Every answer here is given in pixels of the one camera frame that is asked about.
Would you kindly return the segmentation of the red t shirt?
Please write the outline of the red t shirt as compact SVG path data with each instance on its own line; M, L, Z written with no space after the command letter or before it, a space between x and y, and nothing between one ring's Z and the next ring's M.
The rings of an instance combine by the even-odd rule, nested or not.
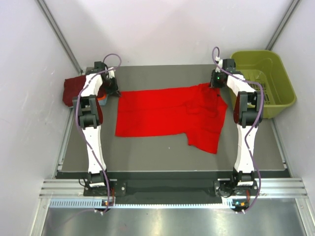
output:
M208 83L191 87L124 91L117 137L185 134L188 145L216 154L228 105Z

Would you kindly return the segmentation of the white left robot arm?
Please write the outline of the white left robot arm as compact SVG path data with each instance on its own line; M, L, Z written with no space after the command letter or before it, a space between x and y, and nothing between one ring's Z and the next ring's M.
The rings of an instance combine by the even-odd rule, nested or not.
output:
M105 96L121 96L115 78L115 67L108 67L103 61L96 61L94 68L86 73L82 90L72 102L75 109L75 123L88 153L88 172L83 178L85 194L108 197L112 184L106 173L107 167L101 147L103 113L97 98L101 88L104 88Z

